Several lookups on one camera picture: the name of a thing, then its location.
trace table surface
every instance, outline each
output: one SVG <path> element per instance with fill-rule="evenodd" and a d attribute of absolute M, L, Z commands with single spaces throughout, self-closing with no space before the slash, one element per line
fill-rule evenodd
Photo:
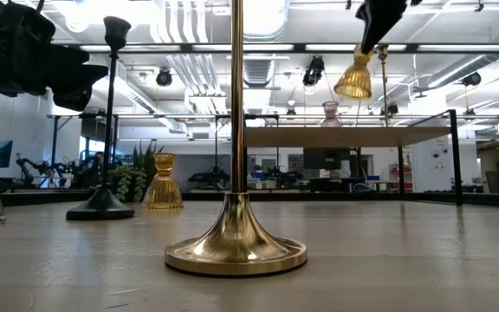
<path fill-rule="evenodd" d="M 449 127 L 246 127 L 246 147 L 397 147 L 450 134 Z"/>
<path fill-rule="evenodd" d="M 254 203 L 309 262 L 257 279 L 187 276 L 163 249 L 207 231 L 219 202 L 67 222 L 72 204 L 9 207 L 0 226 L 5 311 L 499 311 L 499 208 L 398 202 Z"/>

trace person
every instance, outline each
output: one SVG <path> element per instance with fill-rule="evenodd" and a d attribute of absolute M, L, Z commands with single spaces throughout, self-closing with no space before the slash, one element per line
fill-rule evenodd
<path fill-rule="evenodd" d="M 103 165 L 103 153 L 97 152 L 93 157 L 81 165 L 75 174 L 70 188 L 86 189 L 98 185 L 100 182 L 100 167 Z"/>

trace computer monitor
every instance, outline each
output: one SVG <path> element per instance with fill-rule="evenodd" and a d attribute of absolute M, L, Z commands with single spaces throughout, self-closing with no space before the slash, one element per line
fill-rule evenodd
<path fill-rule="evenodd" d="M 10 165 L 10 155 L 13 150 L 13 141 L 0 142 L 0 168 L 8 168 Z"/>
<path fill-rule="evenodd" d="M 305 169 L 339 170 L 342 161 L 350 160 L 349 148 L 304 148 Z"/>

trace wooden shelf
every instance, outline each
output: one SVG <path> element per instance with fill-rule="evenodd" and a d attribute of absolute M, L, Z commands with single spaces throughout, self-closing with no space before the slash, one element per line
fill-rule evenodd
<path fill-rule="evenodd" d="M 449 127 L 246 127 L 246 147 L 397 147 L 450 134 Z"/>

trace ceiling duct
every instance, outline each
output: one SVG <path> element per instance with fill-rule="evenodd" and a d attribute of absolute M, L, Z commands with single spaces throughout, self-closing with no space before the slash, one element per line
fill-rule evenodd
<path fill-rule="evenodd" d="M 499 42 L 499 37 L 497 37 L 493 42 Z M 442 69 L 436 74 L 432 75 L 426 86 L 419 86 L 414 88 L 413 92 L 424 92 L 431 90 L 433 88 L 441 88 L 452 82 L 463 79 L 464 77 L 475 73 L 477 70 L 489 66 L 490 64 L 499 60 L 499 54 L 493 55 L 470 55 L 465 56 L 461 60 L 451 64 L 447 68 Z M 408 78 L 402 81 L 402 85 L 395 87 L 390 92 L 390 97 L 393 99 L 399 98 L 400 96 L 407 94 L 409 92 L 408 86 L 405 84 L 413 82 L 414 77 Z"/>
<path fill-rule="evenodd" d="M 126 68 L 122 63 L 117 62 L 117 72 L 115 74 L 115 89 L 123 94 L 133 104 L 140 105 L 149 114 L 165 114 L 159 111 L 153 100 L 135 86 L 126 82 Z M 159 118 L 159 122 L 169 129 L 169 133 L 188 133 L 188 127 L 184 122 L 177 122 L 167 118 Z"/>
<path fill-rule="evenodd" d="M 243 39 L 245 42 L 280 42 L 288 19 L 289 0 L 245 0 Z M 247 60 L 243 63 L 243 78 L 250 88 L 269 85 L 275 73 L 276 61 Z"/>

